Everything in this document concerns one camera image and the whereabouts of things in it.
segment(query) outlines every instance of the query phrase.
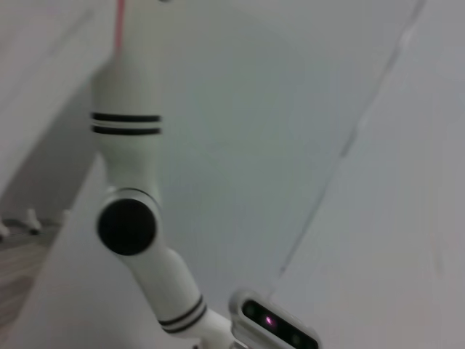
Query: floor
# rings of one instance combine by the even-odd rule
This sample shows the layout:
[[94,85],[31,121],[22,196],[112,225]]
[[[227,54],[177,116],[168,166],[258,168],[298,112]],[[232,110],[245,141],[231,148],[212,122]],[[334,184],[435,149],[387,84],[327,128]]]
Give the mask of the floor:
[[0,244],[0,345],[7,338],[58,231],[46,228],[42,234],[32,236],[23,228],[11,229],[12,235]]

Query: wooden floor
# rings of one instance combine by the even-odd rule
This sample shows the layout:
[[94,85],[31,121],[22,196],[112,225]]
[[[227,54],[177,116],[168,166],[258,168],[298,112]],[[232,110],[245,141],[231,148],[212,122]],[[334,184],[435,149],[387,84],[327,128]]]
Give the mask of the wooden floor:
[[0,345],[31,290],[57,228],[47,228],[39,236],[21,228],[12,228],[12,232],[0,244]]

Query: black joint cap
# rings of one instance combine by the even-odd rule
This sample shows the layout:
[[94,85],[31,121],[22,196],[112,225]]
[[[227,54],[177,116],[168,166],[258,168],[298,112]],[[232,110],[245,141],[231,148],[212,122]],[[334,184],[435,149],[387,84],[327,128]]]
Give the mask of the black joint cap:
[[157,222],[145,204],[125,198],[103,210],[97,222],[97,232],[109,250],[123,256],[133,256],[153,243]]

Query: black stripe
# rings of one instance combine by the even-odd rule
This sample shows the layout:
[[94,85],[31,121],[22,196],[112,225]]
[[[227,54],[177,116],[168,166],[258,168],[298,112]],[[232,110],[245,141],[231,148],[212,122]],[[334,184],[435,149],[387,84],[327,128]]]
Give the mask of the black stripe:
[[92,131],[102,135],[124,135],[124,136],[142,136],[142,135],[159,135],[160,128],[156,129],[116,129],[112,127],[93,126]]
[[114,122],[159,122],[159,115],[117,115],[93,113],[92,118],[98,121],[114,121]]
[[194,326],[196,323],[199,322],[199,320],[205,315],[206,313],[206,310],[207,310],[207,306],[205,305],[205,308],[202,310],[202,313],[200,313],[199,316],[197,316],[196,318],[194,318],[189,324],[183,326],[183,327],[180,327],[178,329],[163,329],[166,333],[169,333],[169,334],[173,334],[173,333],[179,333],[179,332],[183,332],[185,331],[186,329],[189,329],[190,327]]
[[190,314],[192,314],[194,311],[196,311],[198,309],[198,307],[201,306],[203,302],[203,296],[201,296],[201,298],[198,300],[198,302],[192,307],[192,309],[190,309],[188,312],[182,314],[181,316],[178,316],[177,318],[173,318],[172,320],[167,320],[167,321],[159,321],[158,323],[161,325],[161,326],[169,326],[169,325],[173,325],[181,320],[184,320],[185,318],[187,318]]

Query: white robotic arm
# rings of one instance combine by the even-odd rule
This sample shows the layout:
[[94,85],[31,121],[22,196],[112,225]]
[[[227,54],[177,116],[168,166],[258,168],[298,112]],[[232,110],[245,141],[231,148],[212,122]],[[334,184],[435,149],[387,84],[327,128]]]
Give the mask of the white robotic arm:
[[[238,345],[231,322],[208,308],[185,262],[168,248],[163,238],[156,170],[162,138],[159,63],[167,6],[159,0],[127,1],[124,25],[122,12],[118,16],[118,54],[93,81],[92,130],[97,135],[108,178],[97,233],[103,244],[129,267],[165,332],[198,338],[203,349],[228,349]],[[242,314],[238,307],[234,314]],[[276,321],[288,317],[279,310],[273,316]],[[244,344],[255,348],[257,341],[248,342],[247,338],[256,332],[268,337],[264,342],[274,343],[280,349],[318,349],[280,340],[272,327],[259,324],[267,317],[256,318],[258,325],[244,332],[240,337]],[[248,328],[244,324],[251,322],[246,316],[233,318],[237,335]]]

